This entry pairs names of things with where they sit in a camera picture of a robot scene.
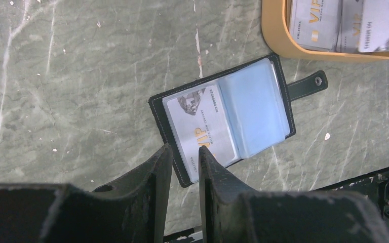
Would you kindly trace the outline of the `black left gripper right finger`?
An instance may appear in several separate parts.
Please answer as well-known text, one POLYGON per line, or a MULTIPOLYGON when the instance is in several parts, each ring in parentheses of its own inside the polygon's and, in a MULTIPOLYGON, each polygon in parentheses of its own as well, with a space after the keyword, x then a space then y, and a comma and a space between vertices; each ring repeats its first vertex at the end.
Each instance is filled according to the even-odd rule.
POLYGON ((204 242, 389 242, 377 207, 351 191, 257 191, 199 149, 204 242))

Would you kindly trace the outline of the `orange oval tray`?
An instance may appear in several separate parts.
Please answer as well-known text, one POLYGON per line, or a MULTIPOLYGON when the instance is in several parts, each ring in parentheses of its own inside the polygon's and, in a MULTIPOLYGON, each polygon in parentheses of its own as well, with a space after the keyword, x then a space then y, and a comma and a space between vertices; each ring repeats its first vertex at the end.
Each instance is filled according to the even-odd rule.
POLYGON ((261 29, 269 48, 285 58, 355 63, 389 60, 389 52, 351 54, 311 51, 302 48, 293 40, 288 31, 285 1, 261 2, 261 29))

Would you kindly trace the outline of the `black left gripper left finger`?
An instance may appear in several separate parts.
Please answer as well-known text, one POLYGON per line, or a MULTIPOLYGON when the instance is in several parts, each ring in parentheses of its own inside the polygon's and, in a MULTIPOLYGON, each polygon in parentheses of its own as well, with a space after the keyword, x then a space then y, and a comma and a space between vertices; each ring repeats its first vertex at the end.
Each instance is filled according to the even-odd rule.
POLYGON ((162 242, 172 149, 91 192, 72 184, 0 183, 0 242, 162 242))

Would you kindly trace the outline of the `black leather card holder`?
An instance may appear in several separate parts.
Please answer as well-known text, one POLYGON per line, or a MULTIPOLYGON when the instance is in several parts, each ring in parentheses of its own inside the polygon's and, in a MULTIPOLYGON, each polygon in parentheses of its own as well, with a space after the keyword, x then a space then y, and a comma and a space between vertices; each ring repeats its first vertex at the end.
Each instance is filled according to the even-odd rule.
POLYGON ((150 97, 180 185, 199 180, 199 148, 229 167, 295 135, 291 103, 328 88, 324 71, 286 83, 271 53, 150 97))

